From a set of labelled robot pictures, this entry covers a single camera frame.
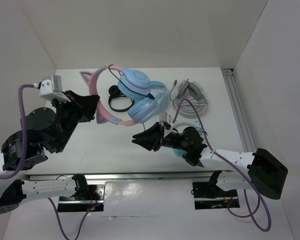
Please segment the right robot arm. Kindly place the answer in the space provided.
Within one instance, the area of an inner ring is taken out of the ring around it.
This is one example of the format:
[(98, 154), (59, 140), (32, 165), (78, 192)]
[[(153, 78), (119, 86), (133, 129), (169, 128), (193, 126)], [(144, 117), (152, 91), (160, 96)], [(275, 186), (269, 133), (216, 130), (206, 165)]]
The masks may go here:
[(180, 150), (191, 166), (213, 168), (208, 184), (213, 196), (230, 190), (253, 189), (269, 199), (281, 198), (288, 169), (266, 149), (236, 152), (210, 148), (195, 127), (177, 132), (159, 122), (132, 138), (134, 144), (148, 151), (156, 152), (161, 147)]

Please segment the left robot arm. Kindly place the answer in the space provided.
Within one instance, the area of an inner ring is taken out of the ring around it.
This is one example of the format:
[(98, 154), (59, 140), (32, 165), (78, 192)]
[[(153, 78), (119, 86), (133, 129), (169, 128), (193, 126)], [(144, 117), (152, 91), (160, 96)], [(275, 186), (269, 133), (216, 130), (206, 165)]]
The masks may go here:
[(55, 110), (41, 107), (23, 118), (26, 138), (21, 131), (12, 134), (0, 151), (0, 176), (7, 176), (21, 166), (12, 178), (0, 179), (0, 214), (11, 212), (20, 205), (51, 197), (70, 197), (82, 200), (89, 194), (89, 186), (83, 174), (66, 178), (29, 181), (27, 171), (48, 160), (49, 153), (61, 153), (78, 123), (94, 119), (98, 95), (80, 96), (65, 91), (67, 102), (52, 99)]

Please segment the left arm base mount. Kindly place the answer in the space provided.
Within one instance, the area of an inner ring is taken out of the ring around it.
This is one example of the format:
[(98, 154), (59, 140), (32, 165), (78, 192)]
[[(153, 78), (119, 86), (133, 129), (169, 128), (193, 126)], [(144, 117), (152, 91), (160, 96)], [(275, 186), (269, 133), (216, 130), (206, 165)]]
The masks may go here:
[(60, 196), (57, 203), (59, 213), (84, 213), (103, 212), (106, 191), (106, 182), (104, 180), (87, 180), (88, 193), (80, 199), (74, 197)]

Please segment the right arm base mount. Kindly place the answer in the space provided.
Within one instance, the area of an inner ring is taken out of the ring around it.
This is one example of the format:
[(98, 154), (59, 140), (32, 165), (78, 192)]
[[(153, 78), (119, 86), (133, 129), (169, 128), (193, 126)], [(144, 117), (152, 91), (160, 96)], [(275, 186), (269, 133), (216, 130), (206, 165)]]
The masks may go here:
[(224, 191), (208, 182), (193, 182), (190, 192), (194, 197), (196, 210), (239, 208), (240, 202), (236, 190)]

